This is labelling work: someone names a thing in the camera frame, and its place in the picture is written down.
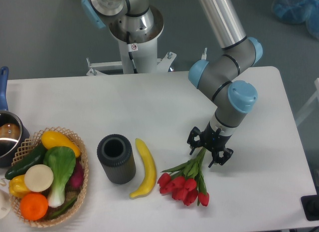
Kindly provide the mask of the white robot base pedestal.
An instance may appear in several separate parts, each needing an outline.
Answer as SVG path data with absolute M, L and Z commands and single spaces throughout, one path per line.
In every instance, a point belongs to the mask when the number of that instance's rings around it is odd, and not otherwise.
M 158 58 L 158 38 L 164 28 L 163 16 L 150 6 L 140 16 L 124 15 L 106 24 L 91 8 L 85 6 L 90 20 L 100 29 L 108 28 L 118 42 L 121 60 L 114 62 L 91 63 L 87 58 L 89 76 L 103 75 L 112 70 L 122 70 L 124 74 L 172 72 L 172 64 L 177 54 L 168 51 Z

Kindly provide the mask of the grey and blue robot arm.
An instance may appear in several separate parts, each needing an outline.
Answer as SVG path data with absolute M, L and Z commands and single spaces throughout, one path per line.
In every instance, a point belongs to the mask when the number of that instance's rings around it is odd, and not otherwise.
M 223 50 L 213 63 L 197 61 L 189 70 L 189 81 L 216 105 L 205 130 L 193 128 L 191 149 L 204 147 L 214 164 L 225 164 L 233 151 L 226 143 L 252 110 L 258 94 L 238 76 L 259 61 L 263 49 L 247 37 L 231 0 L 199 0 Z M 163 72 L 157 58 L 157 39 L 163 30 L 161 13 L 149 0 L 81 0 L 87 17 L 97 28 L 108 27 L 118 41 L 125 74 Z

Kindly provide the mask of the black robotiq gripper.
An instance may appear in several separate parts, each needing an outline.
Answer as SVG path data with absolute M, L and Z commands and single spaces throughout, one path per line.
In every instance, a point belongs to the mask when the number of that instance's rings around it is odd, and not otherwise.
M 208 123 L 205 130 L 201 132 L 197 127 L 193 127 L 187 139 L 190 146 L 190 155 L 199 147 L 204 147 L 212 154 L 212 161 L 208 165 L 213 164 L 224 165 L 233 155 L 234 151 L 226 148 L 225 145 L 232 135 L 226 135 L 221 128 L 213 129 Z

